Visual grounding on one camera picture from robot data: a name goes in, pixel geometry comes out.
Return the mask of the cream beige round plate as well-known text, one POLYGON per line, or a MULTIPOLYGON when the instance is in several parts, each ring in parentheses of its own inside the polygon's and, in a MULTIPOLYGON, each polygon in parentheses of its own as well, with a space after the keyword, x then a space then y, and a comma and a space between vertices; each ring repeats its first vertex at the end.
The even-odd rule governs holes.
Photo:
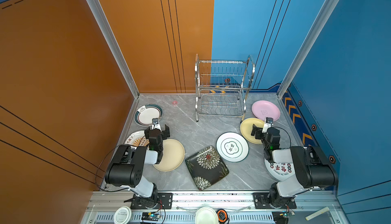
POLYGON ((161 172, 170 172, 178 168, 184 161, 185 149, 176 139, 164 140, 163 146, 163 157, 159 164, 153 166, 161 172))

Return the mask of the silver wire dish rack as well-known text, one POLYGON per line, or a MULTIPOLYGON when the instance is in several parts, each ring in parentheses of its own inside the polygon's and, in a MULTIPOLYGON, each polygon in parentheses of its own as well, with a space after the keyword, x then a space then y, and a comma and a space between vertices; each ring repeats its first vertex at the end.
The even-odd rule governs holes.
POLYGON ((217 116, 245 119, 246 101, 256 66, 246 60, 202 60, 195 56, 195 118, 217 116))

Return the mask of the black square floral plate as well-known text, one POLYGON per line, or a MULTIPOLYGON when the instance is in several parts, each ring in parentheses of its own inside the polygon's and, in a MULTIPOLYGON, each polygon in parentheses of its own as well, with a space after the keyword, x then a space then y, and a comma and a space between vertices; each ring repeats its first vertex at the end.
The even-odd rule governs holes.
POLYGON ((230 173, 218 151, 208 146, 185 160, 187 169, 198 190, 205 190, 230 173))

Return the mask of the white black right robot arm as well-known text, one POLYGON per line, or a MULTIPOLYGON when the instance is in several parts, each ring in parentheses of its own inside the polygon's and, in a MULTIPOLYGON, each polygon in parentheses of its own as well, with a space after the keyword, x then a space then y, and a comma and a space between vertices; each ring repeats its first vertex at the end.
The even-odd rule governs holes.
POLYGON ((275 127, 252 126, 251 135, 260 139, 264 158, 275 167, 281 164, 294 171, 287 179, 275 182, 269 189, 267 203, 272 208, 289 207, 297 195, 314 187, 327 188, 338 185, 338 174, 320 147, 291 146, 280 148, 280 131, 275 127))

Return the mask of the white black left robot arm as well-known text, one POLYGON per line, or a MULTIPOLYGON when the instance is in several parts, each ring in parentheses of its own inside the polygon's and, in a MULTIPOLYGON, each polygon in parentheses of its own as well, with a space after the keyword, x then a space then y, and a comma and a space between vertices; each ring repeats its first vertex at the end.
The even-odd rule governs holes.
POLYGON ((108 165, 105 182, 132 191, 135 197, 130 201, 154 208, 158 204, 157 186, 143 176, 143 169, 144 165, 160 164, 164 155, 164 140, 169 137, 168 125, 164 130, 155 125, 145 130, 148 146, 133 149, 130 145, 120 145, 108 165))

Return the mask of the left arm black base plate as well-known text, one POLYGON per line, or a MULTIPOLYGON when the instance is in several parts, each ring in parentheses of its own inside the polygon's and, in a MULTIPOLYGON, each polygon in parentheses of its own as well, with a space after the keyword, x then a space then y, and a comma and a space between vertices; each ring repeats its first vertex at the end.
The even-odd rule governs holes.
POLYGON ((172 208, 173 194, 169 192, 153 193, 149 198, 137 197, 129 199, 131 203, 131 209, 159 209, 161 206, 164 209, 172 208))

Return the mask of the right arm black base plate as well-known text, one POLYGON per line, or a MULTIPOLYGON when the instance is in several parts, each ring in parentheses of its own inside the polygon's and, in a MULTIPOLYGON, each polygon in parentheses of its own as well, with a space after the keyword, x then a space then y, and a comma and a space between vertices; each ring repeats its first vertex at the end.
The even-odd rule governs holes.
POLYGON ((294 198, 284 198, 278 193, 271 195, 266 192, 253 193, 253 201, 256 209, 296 209, 294 198))

